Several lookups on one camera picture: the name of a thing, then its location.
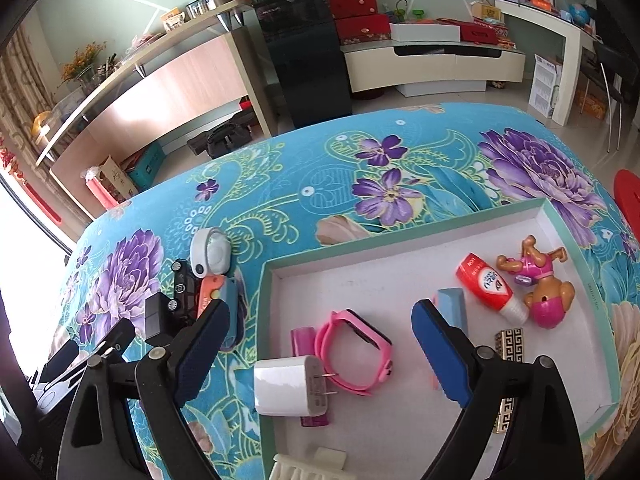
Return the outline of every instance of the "curtain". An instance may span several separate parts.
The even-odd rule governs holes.
[[[45,159],[38,167],[35,165],[40,149],[31,137],[31,126],[37,115],[52,110],[55,104],[20,25],[0,56],[0,136],[14,146],[21,169],[24,171],[26,164],[29,173],[42,181],[68,212],[88,224],[88,217],[50,176],[50,161]]]

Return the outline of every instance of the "flower vase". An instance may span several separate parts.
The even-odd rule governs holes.
[[[76,81],[80,83],[86,95],[93,92],[96,88],[95,66],[91,64],[82,70],[82,72],[76,76]]]

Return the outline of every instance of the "white toy piece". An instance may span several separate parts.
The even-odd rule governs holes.
[[[269,480],[356,480],[357,476],[342,470],[347,454],[319,447],[313,462],[298,460],[278,453]]]
[[[231,242],[217,227],[198,229],[191,239],[190,259],[198,278],[225,274],[231,265]]]

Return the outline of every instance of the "blue globe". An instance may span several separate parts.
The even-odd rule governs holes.
[[[581,6],[581,4],[571,4],[569,6],[569,14],[571,14],[574,23],[579,27],[584,27],[591,21],[587,9]]]

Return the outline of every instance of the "white tv stand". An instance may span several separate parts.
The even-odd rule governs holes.
[[[420,88],[424,94],[466,91],[462,82],[521,82],[524,74],[524,53],[497,45],[385,40],[345,45],[342,51],[353,92],[386,86],[404,86],[410,95],[420,95]],[[449,83],[438,90],[431,82]],[[468,86],[482,89],[482,83]]]

